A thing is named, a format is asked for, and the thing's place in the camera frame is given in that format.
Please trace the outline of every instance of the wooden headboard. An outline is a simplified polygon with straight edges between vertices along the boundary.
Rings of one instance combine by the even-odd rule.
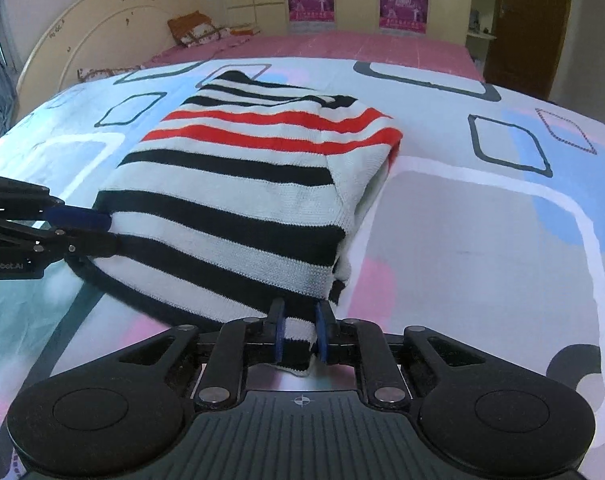
[[[79,68],[125,68],[173,46],[167,20],[198,9],[195,0],[80,0],[27,59],[14,120],[76,84]]]

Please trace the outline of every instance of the red stripe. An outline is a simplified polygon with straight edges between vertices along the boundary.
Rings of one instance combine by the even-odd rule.
[[[303,126],[310,130],[326,130],[339,134],[356,134],[364,130],[372,121],[380,117],[387,117],[374,108],[367,108],[359,117],[343,119],[335,123],[309,112],[280,112],[274,115],[262,115],[253,112],[244,112],[232,114],[220,110],[202,110],[191,112],[188,110],[177,110],[165,117],[164,121],[173,119],[198,119],[208,117],[220,119],[230,123],[257,124],[260,126],[269,126],[272,124],[291,124],[292,126]]]
[[[374,135],[363,140],[352,140],[351,142],[311,142],[311,140],[283,139],[282,137],[253,137],[237,134],[204,126],[204,124],[190,124],[184,128],[175,130],[154,130],[143,140],[169,139],[171,137],[186,137],[187,139],[203,140],[204,142],[215,142],[216,144],[227,144],[229,146],[241,146],[243,148],[256,148],[261,150],[273,150],[275,152],[305,152],[320,153],[321,155],[340,155],[363,146],[374,146],[376,144],[388,144],[395,146],[403,137],[396,128],[382,128]]]
[[[387,174],[390,173],[393,163],[396,162],[396,158],[398,158],[398,154],[399,154],[400,150],[401,150],[400,143],[395,144],[394,146],[391,147],[391,150],[389,151],[389,155],[387,155]]]

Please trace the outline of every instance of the patterned bedsheet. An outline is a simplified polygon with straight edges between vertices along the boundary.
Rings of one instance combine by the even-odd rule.
[[[516,92],[412,68],[212,60],[75,86],[0,140],[0,175],[91,206],[124,155],[212,77],[345,93],[394,117],[399,157],[353,243],[337,317],[422,324],[577,389],[596,413],[581,471],[605,480],[605,124]],[[0,478],[24,469],[3,427],[21,388],[166,327],[92,293],[64,263],[0,282]],[[350,387],[256,368],[250,386]]]

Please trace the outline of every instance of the bed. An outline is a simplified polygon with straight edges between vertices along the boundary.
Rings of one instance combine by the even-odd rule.
[[[79,0],[52,23],[27,59],[17,84],[15,122],[77,84],[79,69],[295,56],[388,62],[483,79],[465,47],[427,38],[336,31],[228,38],[197,48],[176,45],[167,21],[195,10],[210,12],[210,7],[197,0]]]
[[[0,139],[0,175],[89,207],[132,146],[218,74],[346,93],[404,133],[349,251],[339,319],[421,324],[576,389],[596,413],[581,471],[605,480],[605,124],[483,81],[354,59],[162,65],[76,85]],[[24,469],[3,430],[25,385],[162,332],[65,264],[0,282],[0,478]],[[250,371],[255,388],[353,386],[345,368]]]

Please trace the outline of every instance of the screw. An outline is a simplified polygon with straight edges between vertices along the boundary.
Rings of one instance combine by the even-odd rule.
[[[218,404],[219,402],[223,402],[224,400],[229,399],[230,393],[225,388],[212,386],[211,388],[205,388],[204,390],[200,390],[198,396],[201,400],[204,400],[204,402]]]
[[[401,400],[405,398],[405,392],[400,388],[386,386],[384,388],[378,388],[375,391],[374,396],[376,399],[380,400],[380,402],[394,404],[396,402],[401,402]]]

